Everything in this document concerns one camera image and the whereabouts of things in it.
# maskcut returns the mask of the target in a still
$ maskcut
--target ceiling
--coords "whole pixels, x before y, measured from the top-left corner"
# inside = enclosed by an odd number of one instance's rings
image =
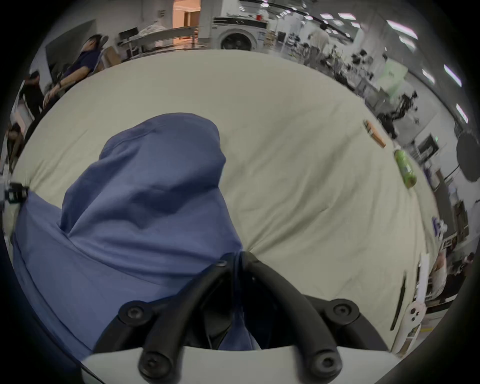
[[[475,132],[479,136],[477,124],[478,103],[473,96],[473,84],[469,83],[467,76],[460,68],[456,56],[446,48],[446,43],[439,38],[432,28],[428,16],[423,16],[409,3],[402,0],[269,0],[270,3],[295,7],[299,11],[309,12],[310,15],[322,19],[320,14],[329,13],[334,19],[344,22],[337,29],[355,34],[350,20],[342,20],[339,12],[348,12],[355,15],[365,33],[365,39],[372,36],[379,37],[388,57],[401,62],[408,70],[424,82],[450,110],[458,123],[467,131]],[[412,29],[418,39],[414,39],[391,28],[386,20],[395,21]],[[400,37],[415,49],[402,43]],[[445,72],[447,65],[462,81],[462,87]],[[433,84],[424,74],[426,71],[435,79]],[[459,104],[468,116],[466,124],[456,105]]]

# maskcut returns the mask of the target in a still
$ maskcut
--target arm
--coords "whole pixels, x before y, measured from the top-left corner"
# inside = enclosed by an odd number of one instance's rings
[[[72,84],[75,82],[79,82],[80,80],[83,80],[87,75],[90,73],[90,68],[88,67],[82,67],[77,69],[75,72],[70,73],[67,77],[64,79],[61,79],[56,86],[54,86],[47,94],[45,95],[45,98],[43,99],[43,108],[45,108],[50,101],[50,99],[57,94],[57,92],[64,86],[68,84]]]
[[[82,67],[77,69],[75,72],[70,73],[67,77],[64,79],[61,79],[59,81],[59,86],[60,88],[69,84],[69,83],[75,83],[80,80],[83,80],[87,75],[90,73],[90,68],[88,67]]]

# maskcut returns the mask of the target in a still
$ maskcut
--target hand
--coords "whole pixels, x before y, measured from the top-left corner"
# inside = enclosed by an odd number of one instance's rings
[[[45,109],[50,99],[53,96],[55,96],[59,90],[60,90],[60,85],[56,84],[52,89],[50,89],[47,92],[47,94],[45,95],[45,98],[43,99],[43,109]]]
[[[435,261],[435,264],[433,265],[432,271],[438,271],[440,268],[442,268],[444,265],[446,265],[446,257],[444,252],[439,252],[437,256],[437,260]]]

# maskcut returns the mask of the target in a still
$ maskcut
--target person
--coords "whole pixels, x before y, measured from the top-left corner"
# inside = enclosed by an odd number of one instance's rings
[[[17,122],[11,126],[9,124],[5,136],[7,137],[8,163],[10,165],[10,172],[13,172],[17,159],[20,157],[24,148],[24,137],[20,125]]]
[[[318,66],[321,54],[330,41],[328,33],[325,31],[326,29],[327,26],[322,23],[320,24],[320,28],[317,28],[308,36],[308,39],[310,40],[310,55],[307,57],[303,65],[308,65],[310,68],[316,68]]]
[[[43,119],[49,110],[59,100],[58,92],[69,86],[74,85],[84,78],[95,69],[100,56],[100,40],[102,35],[91,36],[83,45],[82,52],[78,56],[77,60],[67,69],[63,74],[60,81],[50,89],[44,97],[42,106],[43,111],[35,118],[30,124],[25,135],[25,144],[28,142],[33,132],[35,131],[38,123]]]
[[[25,83],[18,95],[20,99],[25,96],[25,102],[34,119],[36,119],[40,111],[43,110],[43,93],[38,85],[39,82],[40,73],[35,71],[25,78]]]

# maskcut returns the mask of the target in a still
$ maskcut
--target man in black shirt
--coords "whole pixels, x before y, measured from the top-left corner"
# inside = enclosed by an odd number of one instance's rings
[[[25,96],[27,107],[34,119],[40,114],[40,110],[43,110],[43,93],[38,85],[39,82],[40,74],[35,71],[25,78],[25,84],[18,95],[20,99]]]

